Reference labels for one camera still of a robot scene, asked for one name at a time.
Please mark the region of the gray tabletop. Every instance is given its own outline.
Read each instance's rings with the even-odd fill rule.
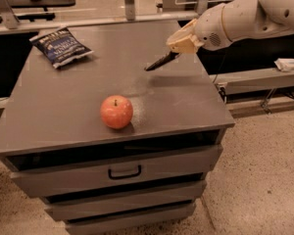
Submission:
[[[62,70],[33,48],[0,118],[0,156],[233,126],[196,55],[144,70],[168,53],[166,40],[177,30],[177,22],[70,28],[94,53]],[[100,119],[102,101],[115,94],[134,108],[122,130]]]

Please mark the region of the table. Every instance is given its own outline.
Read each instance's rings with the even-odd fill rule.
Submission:
[[[0,118],[0,160],[70,234],[193,214],[234,121],[196,55],[144,70],[178,29],[166,21],[70,28],[94,54],[61,70],[31,50]],[[134,108],[122,130],[99,116],[113,94]]]

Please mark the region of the black snack bag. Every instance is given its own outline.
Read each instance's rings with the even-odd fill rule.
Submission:
[[[55,69],[93,52],[78,42],[67,27],[34,36],[29,41],[49,59]]]

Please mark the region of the top drawer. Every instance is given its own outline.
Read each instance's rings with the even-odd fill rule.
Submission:
[[[13,181],[30,197],[48,197],[212,170],[221,145],[149,153],[96,162],[15,172]]]

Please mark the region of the drawer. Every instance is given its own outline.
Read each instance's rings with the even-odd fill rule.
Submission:
[[[151,153],[114,160],[14,172],[12,180],[30,197],[47,197],[150,181],[213,169],[221,146]]]
[[[148,211],[121,213],[97,219],[68,224],[66,229],[72,235],[93,235],[132,226],[181,219],[193,214],[195,203],[178,204]]]
[[[206,187],[206,181],[177,183],[130,192],[107,194],[50,205],[47,213],[56,221],[124,212],[163,204],[195,200]]]

